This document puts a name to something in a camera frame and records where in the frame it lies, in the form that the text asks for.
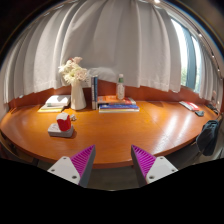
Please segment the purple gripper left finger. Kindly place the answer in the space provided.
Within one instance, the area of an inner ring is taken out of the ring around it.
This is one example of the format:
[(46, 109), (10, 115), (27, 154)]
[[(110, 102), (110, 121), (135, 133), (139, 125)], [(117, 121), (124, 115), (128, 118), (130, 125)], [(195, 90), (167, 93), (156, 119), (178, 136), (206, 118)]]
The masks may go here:
[(86, 187), (90, 178), (95, 155), (95, 146), (91, 145), (71, 157), (61, 157), (48, 169), (48, 172), (81, 187)]

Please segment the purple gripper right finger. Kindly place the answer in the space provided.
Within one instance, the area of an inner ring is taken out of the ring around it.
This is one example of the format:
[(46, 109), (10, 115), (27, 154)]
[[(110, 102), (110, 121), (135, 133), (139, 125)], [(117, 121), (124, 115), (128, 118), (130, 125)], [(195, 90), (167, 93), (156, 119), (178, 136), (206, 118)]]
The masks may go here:
[(164, 156), (153, 156), (135, 145), (131, 146), (131, 157), (140, 187), (178, 171)]

